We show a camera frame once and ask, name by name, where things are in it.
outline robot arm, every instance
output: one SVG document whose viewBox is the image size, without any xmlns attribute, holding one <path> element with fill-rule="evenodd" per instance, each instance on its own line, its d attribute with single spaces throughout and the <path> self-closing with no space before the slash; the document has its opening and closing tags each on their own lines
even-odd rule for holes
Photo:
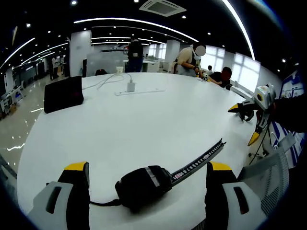
<svg viewBox="0 0 307 230">
<path fill-rule="evenodd" d="M 254 110 L 257 110 L 256 129 L 248 143 L 252 145 L 258 140 L 261 132 L 269 123 L 271 107 L 274 103 L 276 92 L 272 84 L 259 86 L 255 90 L 255 95 L 251 100 L 245 100 L 231 107 L 229 113 L 237 113 L 242 120 L 249 121 L 254 116 Z"/>
</svg>

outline tiled floor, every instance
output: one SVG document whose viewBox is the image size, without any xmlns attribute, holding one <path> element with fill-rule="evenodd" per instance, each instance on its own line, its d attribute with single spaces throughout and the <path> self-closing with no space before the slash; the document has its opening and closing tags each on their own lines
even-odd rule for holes
<svg viewBox="0 0 307 230">
<path fill-rule="evenodd" d="M 62 79 L 64 77 L 59 77 L 52 82 Z M 49 75 L 47 75 L 29 85 L 23 91 L 25 97 L 19 101 L 16 112 L 0 121 L 0 154 L 17 173 L 24 143 L 44 108 L 45 85 L 50 82 Z"/>
</svg>

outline person sitting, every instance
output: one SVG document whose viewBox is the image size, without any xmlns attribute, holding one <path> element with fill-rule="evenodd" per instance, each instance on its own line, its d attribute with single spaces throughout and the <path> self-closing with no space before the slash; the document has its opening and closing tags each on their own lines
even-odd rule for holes
<svg viewBox="0 0 307 230">
<path fill-rule="evenodd" d="M 224 67 L 222 72 L 214 72 L 208 78 L 213 83 L 225 87 L 226 85 L 230 85 L 230 77 L 231 77 L 232 71 L 229 67 Z"/>
<path fill-rule="evenodd" d="M 209 70 L 209 71 L 205 72 L 205 74 L 207 74 L 208 76 L 210 76 L 211 74 L 213 74 L 212 66 L 208 66 L 208 70 Z"/>
<path fill-rule="evenodd" d="M 206 54 L 206 45 L 194 43 L 190 47 L 182 49 L 172 65 L 172 73 L 202 78 L 200 71 L 201 56 Z"/>
</svg>

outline black cable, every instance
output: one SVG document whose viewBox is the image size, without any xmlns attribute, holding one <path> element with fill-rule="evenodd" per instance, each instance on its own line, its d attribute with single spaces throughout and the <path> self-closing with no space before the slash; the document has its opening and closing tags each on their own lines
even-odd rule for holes
<svg viewBox="0 0 307 230">
<path fill-rule="evenodd" d="M 96 202 L 90 201 L 90 204 L 102 206 L 102 207 L 111 207 L 111 206 L 120 206 L 121 202 L 120 202 L 119 199 L 115 199 L 115 200 L 112 200 L 112 201 L 107 202 L 107 203 L 96 203 Z"/>
<path fill-rule="evenodd" d="M 251 163 L 254 161 L 254 159 L 256 158 L 256 156 L 257 156 L 257 154 L 258 154 L 258 151 L 259 151 L 259 149 L 260 149 L 260 146 L 262 145 L 262 143 L 263 143 L 263 141 L 264 141 L 264 138 L 265 138 L 265 135 L 267 135 L 268 130 L 269 130 L 269 124 L 268 124 L 267 130 L 265 131 L 265 134 L 263 135 L 263 138 L 262 138 L 262 140 L 261 140 L 261 143 L 259 144 L 259 147 L 258 147 L 258 149 L 257 149 L 257 151 L 256 151 L 256 153 L 255 153 L 255 156 L 254 156 L 254 158 L 251 160 L 251 162 L 250 162 L 249 164 L 251 164 Z"/>
</svg>

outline white pillar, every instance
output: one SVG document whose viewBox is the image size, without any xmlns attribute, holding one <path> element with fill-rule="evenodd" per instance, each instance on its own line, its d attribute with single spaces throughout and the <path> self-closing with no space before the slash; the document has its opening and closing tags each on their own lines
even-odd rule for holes
<svg viewBox="0 0 307 230">
<path fill-rule="evenodd" d="M 12 68 L 8 68 L 4 74 L 4 83 L 5 83 L 5 91 L 10 92 L 14 86 L 14 78 L 13 78 L 13 72 Z"/>
<path fill-rule="evenodd" d="M 166 43 L 166 55 L 165 61 L 173 62 L 175 61 L 180 50 L 180 42 L 176 40 L 168 40 Z"/>
<path fill-rule="evenodd" d="M 71 34 L 70 69 L 71 76 L 82 76 L 83 60 L 92 52 L 92 31 L 86 30 Z"/>
</svg>

